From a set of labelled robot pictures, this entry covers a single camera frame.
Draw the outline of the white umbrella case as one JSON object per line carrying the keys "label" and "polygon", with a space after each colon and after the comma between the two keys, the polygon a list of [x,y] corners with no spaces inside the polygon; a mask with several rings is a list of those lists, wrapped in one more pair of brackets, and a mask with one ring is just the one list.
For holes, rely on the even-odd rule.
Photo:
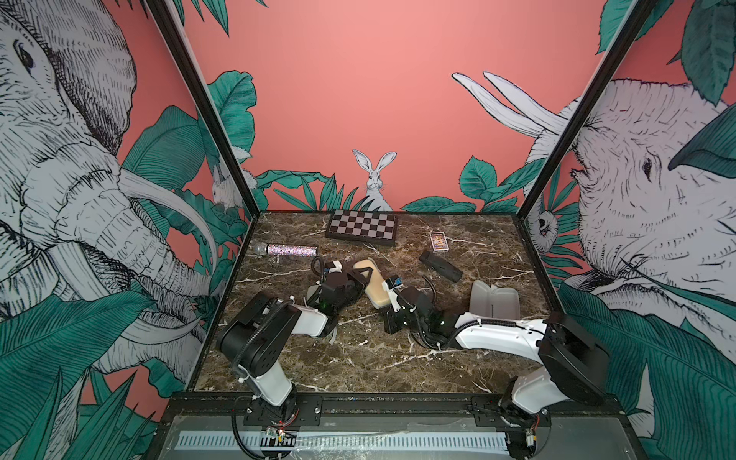
{"label": "white umbrella case", "polygon": [[391,305],[391,301],[387,291],[383,288],[384,277],[381,274],[375,261],[371,258],[364,259],[354,263],[354,269],[362,274],[367,273],[367,268],[371,268],[371,274],[365,294],[373,307],[377,310],[386,308]]}

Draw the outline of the black umbrella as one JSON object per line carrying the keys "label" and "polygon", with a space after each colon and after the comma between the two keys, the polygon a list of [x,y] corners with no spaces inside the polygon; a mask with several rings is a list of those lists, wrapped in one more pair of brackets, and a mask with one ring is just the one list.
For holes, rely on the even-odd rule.
{"label": "black umbrella", "polygon": [[454,283],[459,282],[463,276],[462,270],[435,253],[424,251],[419,261]]}

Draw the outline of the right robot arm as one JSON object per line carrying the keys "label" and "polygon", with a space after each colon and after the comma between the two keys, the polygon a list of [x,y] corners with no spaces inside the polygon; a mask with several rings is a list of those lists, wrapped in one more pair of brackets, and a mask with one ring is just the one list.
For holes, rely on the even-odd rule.
{"label": "right robot arm", "polygon": [[412,331],[425,348],[490,350],[533,360],[534,372],[513,378],[492,410],[510,427],[530,427],[541,412],[572,401],[601,406],[610,353],[571,316],[552,312],[546,319],[510,320],[472,312],[448,314],[415,287],[383,282],[391,301],[385,316],[387,333]]}

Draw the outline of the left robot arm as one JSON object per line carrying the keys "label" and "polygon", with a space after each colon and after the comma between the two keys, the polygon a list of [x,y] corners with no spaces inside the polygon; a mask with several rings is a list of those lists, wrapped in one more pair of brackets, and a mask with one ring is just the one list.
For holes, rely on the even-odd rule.
{"label": "left robot arm", "polygon": [[217,349],[237,380],[253,392],[249,409],[274,429],[285,429],[299,417],[296,389],[279,362],[289,339],[331,335],[341,312],[360,300],[375,270],[371,266],[345,270],[333,262],[312,272],[317,282],[302,304],[260,291],[217,340]]}

